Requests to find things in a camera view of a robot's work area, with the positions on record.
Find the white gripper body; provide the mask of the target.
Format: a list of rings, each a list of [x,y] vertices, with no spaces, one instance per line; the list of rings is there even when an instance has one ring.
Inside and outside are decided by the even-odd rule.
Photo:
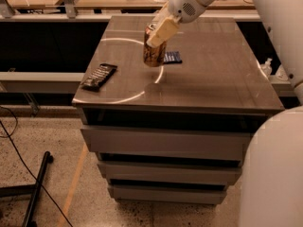
[[[181,23],[197,19],[214,0],[169,0],[169,12]]]

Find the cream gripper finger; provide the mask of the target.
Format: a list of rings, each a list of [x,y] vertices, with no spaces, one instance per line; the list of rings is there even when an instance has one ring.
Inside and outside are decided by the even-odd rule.
[[[155,48],[169,40],[179,30],[179,20],[173,16],[169,16],[158,21],[151,22],[151,32],[147,45]]]
[[[166,3],[155,15],[155,17],[153,18],[153,21],[155,23],[159,23],[162,20],[164,20],[165,18],[167,18],[169,16],[169,11],[168,11],[168,5],[169,3]]]

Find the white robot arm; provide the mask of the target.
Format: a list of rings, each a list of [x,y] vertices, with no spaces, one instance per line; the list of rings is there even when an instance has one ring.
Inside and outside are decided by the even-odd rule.
[[[156,15],[147,44],[169,40],[215,0],[169,0]],[[272,82],[280,95],[303,101],[303,0],[253,0],[282,68]],[[241,177],[239,227],[303,227],[303,106],[268,119],[254,134]]]

